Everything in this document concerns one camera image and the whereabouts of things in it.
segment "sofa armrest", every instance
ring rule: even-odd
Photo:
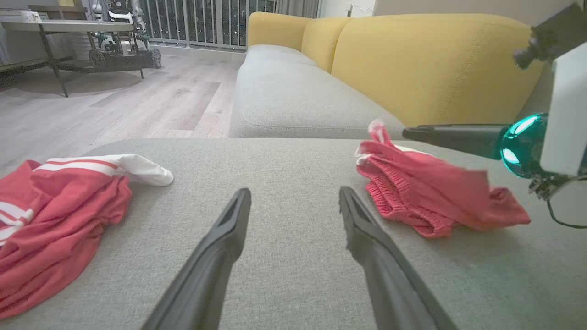
[[[311,18],[254,12],[249,17],[248,46],[277,45],[302,50],[303,32]]]

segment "seam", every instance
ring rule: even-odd
[[[340,27],[336,38],[334,40],[334,49],[332,51],[332,57],[330,58],[330,69],[327,71],[328,73],[332,74],[332,67],[334,67],[334,57],[336,56],[336,48],[338,47],[338,40],[340,39],[340,34],[345,29],[346,25],[350,22],[350,20],[346,21],[343,26]]]
[[[469,57],[465,61],[463,68],[461,69],[461,71],[459,72],[459,74],[457,76],[457,79],[455,80],[452,91],[448,95],[448,99],[446,100],[442,110],[440,111],[440,114],[438,115],[439,120],[444,119],[444,117],[448,111],[448,108],[450,107],[451,103],[454,100],[455,95],[457,94],[457,91],[460,89],[460,87],[463,83],[463,77],[466,75],[468,69],[471,66],[471,63],[473,62],[473,58],[477,54],[477,49],[479,48],[479,45],[481,44],[481,37],[483,36],[483,33],[485,32],[485,29],[487,28],[488,25],[489,24],[485,23],[479,29],[479,32],[477,33],[477,37],[475,38],[475,44],[473,45],[473,48],[471,49],[471,53],[469,53]]]
[[[274,129],[274,130],[288,130],[288,129],[298,129],[298,130],[344,130],[344,131],[362,131],[362,129],[352,129],[352,128],[332,128],[332,127],[315,127],[315,126],[269,126],[269,125],[263,125],[263,124],[255,124],[255,123],[251,123],[249,122],[242,113],[239,114],[240,118],[242,119],[243,122],[247,123],[250,126],[256,126],[256,127],[263,127],[266,129]]]

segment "yellow cushion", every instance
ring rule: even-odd
[[[248,22],[248,46],[277,45],[302,50],[303,31],[311,18],[254,12]]]
[[[302,53],[330,73],[338,36],[351,19],[330,17],[311,20],[303,32]]]
[[[542,69],[535,62],[521,70],[512,60],[529,35],[524,24],[495,15],[357,18],[340,34],[332,75],[408,126],[511,123]]]

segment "gray fabric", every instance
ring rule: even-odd
[[[316,18],[318,14],[318,0],[280,0],[274,11],[278,14]]]
[[[365,139],[382,119],[392,139],[404,125],[316,66],[246,61],[238,71],[230,137]]]
[[[311,58],[298,50],[275,45],[253,45],[249,47],[245,62],[286,62],[317,65]]]
[[[252,192],[245,248],[234,265],[221,329],[374,329],[363,270],[345,250],[338,190],[374,212],[357,174],[356,140],[151,139],[92,155],[138,153],[175,174],[168,187],[132,185],[122,223],[106,229],[92,262],[53,298],[0,329],[139,329],[232,194]],[[456,165],[488,168],[511,187],[532,224],[427,240],[384,223],[462,330],[587,328],[585,233],[555,224],[498,161],[399,142]]]

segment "black wheel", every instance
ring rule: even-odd
[[[94,66],[94,68],[104,68],[106,67],[106,58],[104,58],[104,54],[97,49],[90,49],[87,56],[90,58],[90,62]]]
[[[151,50],[151,58],[153,58],[153,66],[155,69],[161,67],[161,52],[158,49]]]

